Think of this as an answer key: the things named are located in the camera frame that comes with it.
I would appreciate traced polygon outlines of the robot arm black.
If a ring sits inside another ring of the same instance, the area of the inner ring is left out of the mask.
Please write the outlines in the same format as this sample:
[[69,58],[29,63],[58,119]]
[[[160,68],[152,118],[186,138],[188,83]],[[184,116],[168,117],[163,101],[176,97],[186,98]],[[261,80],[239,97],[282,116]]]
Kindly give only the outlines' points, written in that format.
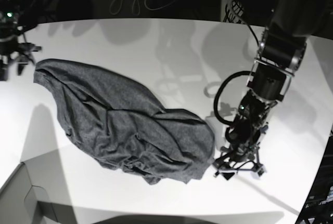
[[1,81],[8,80],[9,68],[17,64],[17,75],[35,64],[34,52],[41,46],[27,41],[26,33],[38,26],[38,19],[52,0],[1,0]]
[[[268,129],[271,109],[282,102],[295,72],[299,69],[308,38],[317,29],[330,0],[277,0],[266,25],[252,69],[230,75],[219,87],[213,102],[217,120],[226,125],[227,146],[213,162],[216,176],[231,179],[238,172],[249,171],[261,177],[265,167],[260,162],[261,136]],[[227,84],[246,76],[248,91],[232,121],[220,116],[218,103]]]

